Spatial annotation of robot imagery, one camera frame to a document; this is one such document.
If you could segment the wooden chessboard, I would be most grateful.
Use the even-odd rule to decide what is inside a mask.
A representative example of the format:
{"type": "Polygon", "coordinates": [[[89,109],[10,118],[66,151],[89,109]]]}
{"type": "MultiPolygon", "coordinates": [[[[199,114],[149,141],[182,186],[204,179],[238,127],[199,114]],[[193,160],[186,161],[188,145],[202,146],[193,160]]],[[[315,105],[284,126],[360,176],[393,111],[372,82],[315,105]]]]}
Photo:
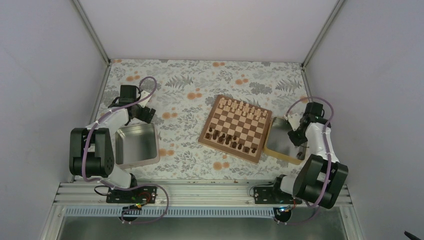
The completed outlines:
{"type": "Polygon", "coordinates": [[[198,142],[257,164],[268,135],[272,113],[271,110],[220,94],[215,99],[198,142]],[[219,131],[217,139],[213,139],[215,130],[219,131]],[[210,134],[209,139],[205,138],[206,133],[210,134]],[[225,138],[219,143],[222,133],[225,133],[225,138]],[[227,135],[232,136],[229,145],[225,144],[227,135]],[[232,148],[234,136],[237,137],[236,148],[232,148]],[[239,144],[242,144],[242,149],[238,149],[239,144]],[[248,153],[244,152],[245,147],[249,148],[248,153]],[[256,153],[252,153],[252,148],[256,148],[256,153]]]}

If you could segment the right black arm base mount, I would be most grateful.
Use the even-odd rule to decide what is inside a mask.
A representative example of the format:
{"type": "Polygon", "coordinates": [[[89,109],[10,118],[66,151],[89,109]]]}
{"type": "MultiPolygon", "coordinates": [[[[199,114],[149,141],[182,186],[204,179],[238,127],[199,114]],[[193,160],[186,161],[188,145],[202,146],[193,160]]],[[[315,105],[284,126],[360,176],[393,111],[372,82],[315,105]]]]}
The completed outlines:
{"type": "Polygon", "coordinates": [[[248,194],[254,199],[255,204],[282,205],[273,208],[274,220],[277,223],[288,222],[292,216],[293,209],[303,203],[302,200],[296,199],[289,193],[271,186],[270,183],[252,186],[248,194]]]}

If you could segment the yellow tin with dark pieces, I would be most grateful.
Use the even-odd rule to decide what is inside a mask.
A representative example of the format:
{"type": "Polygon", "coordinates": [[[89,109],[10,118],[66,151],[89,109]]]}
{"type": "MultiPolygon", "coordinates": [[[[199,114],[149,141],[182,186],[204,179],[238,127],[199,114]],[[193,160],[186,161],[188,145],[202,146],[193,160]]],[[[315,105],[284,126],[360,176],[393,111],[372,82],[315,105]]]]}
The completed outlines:
{"type": "Polygon", "coordinates": [[[274,117],[268,128],[263,152],[276,159],[300,165],[305,160],[307,147],[305,145],[295,146],[288,135],[292,131],[289,121],[274,117]]]}

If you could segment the empty silver metal tin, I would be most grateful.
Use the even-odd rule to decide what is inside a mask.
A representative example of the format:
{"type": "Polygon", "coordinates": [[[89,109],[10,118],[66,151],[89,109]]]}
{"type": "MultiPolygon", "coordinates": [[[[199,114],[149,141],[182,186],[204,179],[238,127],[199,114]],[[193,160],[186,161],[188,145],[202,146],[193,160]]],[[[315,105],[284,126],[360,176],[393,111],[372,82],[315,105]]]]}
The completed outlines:
{"type": "Polygon", "coordinates": [[[158,132],[153,123],[124,126],[115,133],[115,163],[123,170],[160,161],[158,132]]]}

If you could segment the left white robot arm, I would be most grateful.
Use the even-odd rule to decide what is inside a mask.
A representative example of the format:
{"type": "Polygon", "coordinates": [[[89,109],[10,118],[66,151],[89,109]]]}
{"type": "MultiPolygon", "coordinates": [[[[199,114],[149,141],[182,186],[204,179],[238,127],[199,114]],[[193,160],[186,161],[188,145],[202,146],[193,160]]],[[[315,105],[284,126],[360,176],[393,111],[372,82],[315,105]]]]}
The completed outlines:
{"type": "Polygon", "coordinates": [[[120,94],[107,107],[107,112],[92,124],[70,132],[69,171],[87,182],[100,182],[131,203],[139,197],[133,174],[115,163],[111,136],[136,118],[148,123],[155,114],[146,107],[152,93],[135,85],[121,85],[120,94]]]}

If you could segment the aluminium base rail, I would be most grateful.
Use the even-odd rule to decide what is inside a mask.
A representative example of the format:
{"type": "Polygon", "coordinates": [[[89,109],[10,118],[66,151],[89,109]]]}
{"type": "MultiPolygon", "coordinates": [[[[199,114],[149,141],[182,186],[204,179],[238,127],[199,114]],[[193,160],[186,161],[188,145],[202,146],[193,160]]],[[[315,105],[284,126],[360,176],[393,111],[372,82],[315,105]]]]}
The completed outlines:
{"type": "Polygon", "coordinates": [[[146,204],[135,215],[122,212],[124,203],[106,203],[107,187],[98,183],[75,181],[61,183],[53,204],[64,207],[64,215],[72,217],[158,218],[272,218],[273,208],[280,204],[255,204],[249,195],[252,186],[264,181],[159,181],[155,203],[146,204]]]}

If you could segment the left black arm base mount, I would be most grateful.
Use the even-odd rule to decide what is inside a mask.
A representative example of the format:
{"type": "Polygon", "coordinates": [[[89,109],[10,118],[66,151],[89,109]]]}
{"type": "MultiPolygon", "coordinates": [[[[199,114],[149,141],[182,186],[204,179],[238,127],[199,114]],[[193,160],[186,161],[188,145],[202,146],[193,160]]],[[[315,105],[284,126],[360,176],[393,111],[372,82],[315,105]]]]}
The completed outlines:
{"type": "Polygon", "coordinates": [[[132,191],[112,190],[109,188],[105,201],[108,204],[126,204],[127,206],[122,208],[122,212],[132,209],[134,211],[129,211],[125,215],[135,215],[136,211],[141,210],[143,206],[154,204],[156,195],[156,186],[144,186],[132,191]]]}

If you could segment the floral patterned table mat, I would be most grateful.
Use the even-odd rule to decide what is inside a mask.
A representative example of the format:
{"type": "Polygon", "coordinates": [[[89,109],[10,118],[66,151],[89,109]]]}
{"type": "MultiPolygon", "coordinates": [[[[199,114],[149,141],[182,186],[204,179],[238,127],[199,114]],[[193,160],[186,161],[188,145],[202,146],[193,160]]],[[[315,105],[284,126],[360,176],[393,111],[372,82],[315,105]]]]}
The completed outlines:
{"type": "Polygon", "coordinates": [[[122,85],[153,91],[148,106],[158,133],[158,163],[131,168],[150,180],[272,180],[302,169],[262,154],[252,163],[198,142],[218,95],[241,100],[283,117],[301,114],[307,91],[299,63],[115,59],[97,114],[119,96],[122,85]]]}

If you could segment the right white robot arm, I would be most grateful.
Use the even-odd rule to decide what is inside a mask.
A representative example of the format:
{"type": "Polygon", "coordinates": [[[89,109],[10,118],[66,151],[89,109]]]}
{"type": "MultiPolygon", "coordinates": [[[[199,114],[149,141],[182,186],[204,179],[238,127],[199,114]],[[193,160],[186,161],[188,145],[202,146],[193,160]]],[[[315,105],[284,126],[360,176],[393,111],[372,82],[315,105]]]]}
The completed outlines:
{"type": "Polygon", "coordinates": [[[331,142],[331,124],[324,114],[323,104],[309,102],[301,118],[289,120],[290,142],[295,147],[307,144],[309,155],[295,178],[284,174],[275,178],[270,191],[274,202],[282,204],[291,195],[313,207],[331,209],[336,203],[349,169],[336,157],[331,142]]]}

